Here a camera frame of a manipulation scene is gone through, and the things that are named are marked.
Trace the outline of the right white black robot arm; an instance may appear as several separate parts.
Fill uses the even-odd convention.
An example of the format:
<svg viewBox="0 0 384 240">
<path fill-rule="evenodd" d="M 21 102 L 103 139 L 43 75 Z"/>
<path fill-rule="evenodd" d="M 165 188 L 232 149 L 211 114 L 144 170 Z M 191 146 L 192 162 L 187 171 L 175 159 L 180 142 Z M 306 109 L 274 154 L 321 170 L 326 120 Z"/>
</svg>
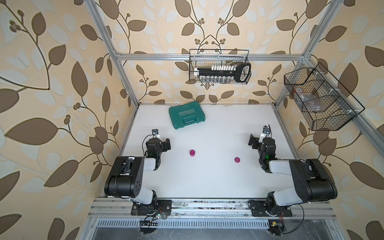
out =
<svg viewBox="0 0 384 240">
<path fill-rule="evenodd" d="M 319 160 L 278 159 L 276 142 L 269 137 L 250 135 L 248 145 L 258 150 L 262 170 L 268 174 L 287 175 L 293 180 L 293 186 L 268 193 L 263 207 L 269 215 L 277 215 L 292 205 L 329 201 L 338 196 L 334 181 Z"/>
</svg>

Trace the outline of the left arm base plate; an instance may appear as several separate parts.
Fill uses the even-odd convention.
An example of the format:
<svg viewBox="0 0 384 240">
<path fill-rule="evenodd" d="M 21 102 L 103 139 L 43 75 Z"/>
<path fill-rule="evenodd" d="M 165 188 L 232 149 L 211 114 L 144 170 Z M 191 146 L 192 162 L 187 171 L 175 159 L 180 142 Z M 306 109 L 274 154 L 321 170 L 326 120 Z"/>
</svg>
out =
<svg viewBox="0 0 384 240">
<path fill-rule="evenodd" d="M 133 202 L 132 216 L 169 216 L 172 211 L 172 200 L 153 200 L 149 205 Z"/>
</svg>

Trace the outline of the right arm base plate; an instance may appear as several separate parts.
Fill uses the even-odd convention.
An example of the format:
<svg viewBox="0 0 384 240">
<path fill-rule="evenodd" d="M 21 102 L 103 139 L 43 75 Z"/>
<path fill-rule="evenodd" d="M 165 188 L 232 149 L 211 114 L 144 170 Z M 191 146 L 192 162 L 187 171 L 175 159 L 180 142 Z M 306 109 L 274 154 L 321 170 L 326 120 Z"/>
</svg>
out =
<svg viewBox="0 0 384 240">
<path fill-rule="evenodd" d="M 278 206 L 270 200 L 248 200 L 253 217 L 292 217 L 290 207 Z"/>
</svg>

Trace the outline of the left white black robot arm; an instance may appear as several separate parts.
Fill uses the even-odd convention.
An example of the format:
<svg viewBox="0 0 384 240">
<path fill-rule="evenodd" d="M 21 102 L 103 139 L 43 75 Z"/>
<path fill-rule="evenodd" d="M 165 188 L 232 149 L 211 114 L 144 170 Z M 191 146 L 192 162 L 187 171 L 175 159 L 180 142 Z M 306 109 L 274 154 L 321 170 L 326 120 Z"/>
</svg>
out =
<svg viewBox="0 0 384 240">
<path fill-rule="evenodd" d="M 157 194 L 143 186 L 144 172 L 156 171 L 161 164 L 161 155 L 171 149 L 170 139 L 161 141 L 151 138 L 142 157 L 118 156 L 107 177 L 104 193 L 107 197 L 130 199 L 144 207 L 158 205 Z"/>
</svg>

